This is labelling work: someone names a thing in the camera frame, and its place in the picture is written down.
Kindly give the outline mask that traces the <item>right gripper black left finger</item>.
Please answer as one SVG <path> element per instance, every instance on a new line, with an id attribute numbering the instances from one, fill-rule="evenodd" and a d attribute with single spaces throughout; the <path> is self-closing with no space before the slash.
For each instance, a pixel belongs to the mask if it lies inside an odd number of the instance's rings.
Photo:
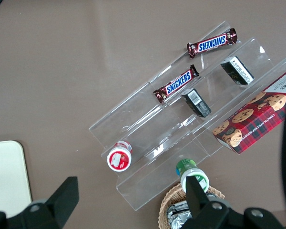
<path id="1" fill-rule="evenodd" d="M 0 211 L 0 229 L 62 229 L 78 202 L 78 178 L 68 177 L 44 203 L 34 203 L 9 219 Z"/>

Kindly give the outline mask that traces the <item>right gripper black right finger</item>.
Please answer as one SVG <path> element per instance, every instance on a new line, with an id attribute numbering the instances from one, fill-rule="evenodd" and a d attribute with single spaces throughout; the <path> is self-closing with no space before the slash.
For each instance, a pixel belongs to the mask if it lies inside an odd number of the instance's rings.
<path id="1" fill-rule="evenodd" d="M 210 201 L 195 177 L 186 178 L 186 202 L 192 218 L 184 229 L 283 229 L 284 226 L 263 208 L 237 213 L 222 202 Z"/>

